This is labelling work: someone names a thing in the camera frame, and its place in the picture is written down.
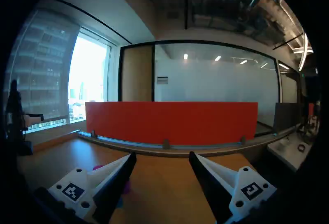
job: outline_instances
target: pink object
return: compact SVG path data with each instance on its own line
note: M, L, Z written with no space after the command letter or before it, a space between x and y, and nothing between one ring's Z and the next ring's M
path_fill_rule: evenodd
M96 170L96 169L99 169L101 168L102 166L104 165L98 165L98 166L94 166L93 167L93 171ZM130 192L130 181L128 180L126 185L125 185L125 188L123 189L123 193L122 194L128 194Z
M94 166L94 168L93 168L93 171L94 171L94 170L96 170L96 169L99 169L99 168L101 168L102 166L104 166L104 165L98 165L98 166Z

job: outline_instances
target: frosted glass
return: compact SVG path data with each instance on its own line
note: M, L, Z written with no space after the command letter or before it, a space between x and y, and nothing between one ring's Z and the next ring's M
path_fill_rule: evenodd
M168 77L168 83L157 83L157 77ZM274 61L217 45L156 45L155 101L258 102L258 121L273 126L278 102Z

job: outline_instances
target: red object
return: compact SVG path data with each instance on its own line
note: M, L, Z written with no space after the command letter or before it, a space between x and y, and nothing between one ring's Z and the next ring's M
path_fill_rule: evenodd
M314 104L309 103L308 104L308 116L313 117L313 115L314 115Z
M253 139L258 103L86 102L87 131L130 142L213 145Z

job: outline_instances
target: window blind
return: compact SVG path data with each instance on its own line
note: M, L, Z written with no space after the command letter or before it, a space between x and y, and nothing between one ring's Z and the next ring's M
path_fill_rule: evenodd
M68 76L80 27L60 15L35 11L25 21L6 69L4 98L17 80L25 113L45 122L68 117Z

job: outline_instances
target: wooden table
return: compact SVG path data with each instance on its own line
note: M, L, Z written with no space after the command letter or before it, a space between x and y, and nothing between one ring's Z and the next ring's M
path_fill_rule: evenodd
M33 190L52 186L75 167L92 170L124 155L127 153L75 138L20 157L19 164ZM208 158L233 170L253 168L242 154ZM131 192L123 195L123 208L114 211L111 224L215 223L187 158L137 155L130 183Z

